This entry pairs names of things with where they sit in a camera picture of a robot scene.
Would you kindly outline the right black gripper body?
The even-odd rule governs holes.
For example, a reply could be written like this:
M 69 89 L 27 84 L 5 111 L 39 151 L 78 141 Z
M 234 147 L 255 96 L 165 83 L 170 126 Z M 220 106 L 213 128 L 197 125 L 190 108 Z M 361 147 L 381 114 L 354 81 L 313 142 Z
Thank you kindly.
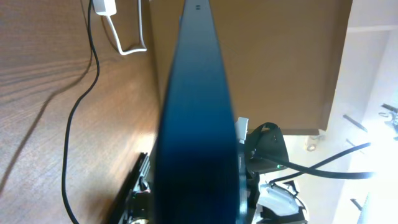
M 107 217 L 110 224 L 150 223 L 150 171 L 148 153 L 140 153 L 119 190 Z

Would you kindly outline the blue Samsung smartphone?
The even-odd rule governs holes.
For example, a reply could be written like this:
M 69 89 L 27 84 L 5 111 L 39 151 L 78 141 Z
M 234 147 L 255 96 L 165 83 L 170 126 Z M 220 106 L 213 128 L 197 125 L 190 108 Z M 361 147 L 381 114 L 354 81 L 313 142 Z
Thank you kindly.
M 238 153 L 210 3 L 186 1 L 157 138 L 155 221 L 238 222 Z

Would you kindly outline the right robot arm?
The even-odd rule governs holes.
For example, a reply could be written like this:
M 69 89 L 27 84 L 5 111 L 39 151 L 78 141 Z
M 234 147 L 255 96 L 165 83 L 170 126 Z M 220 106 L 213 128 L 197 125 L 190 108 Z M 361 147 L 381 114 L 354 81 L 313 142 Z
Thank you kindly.
M 310 214 L 299 197 L 294 180 L 276 181 L 276 172 L 285 167 L 263 159 L 263 153 L 288 160 L 282 133 L 275 124 L 266 123 L 251 133 L 247 119 L 237 123 L 238 140 L 244 149 L 241 170 L 244 174 L 241 223 L 308 223 Z M 152 156 L 140 153 L 116 197 L 107 223 L 153 223 L 151 197 L 153 186 Z

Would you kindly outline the white power strip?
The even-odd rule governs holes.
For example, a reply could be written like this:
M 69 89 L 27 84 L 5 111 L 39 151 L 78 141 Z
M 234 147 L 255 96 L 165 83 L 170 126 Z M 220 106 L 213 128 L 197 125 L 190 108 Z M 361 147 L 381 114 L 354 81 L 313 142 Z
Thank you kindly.
M 115 0 L 93 0 L 95 13 L 100 16 L 112 16 L 117 13 Z

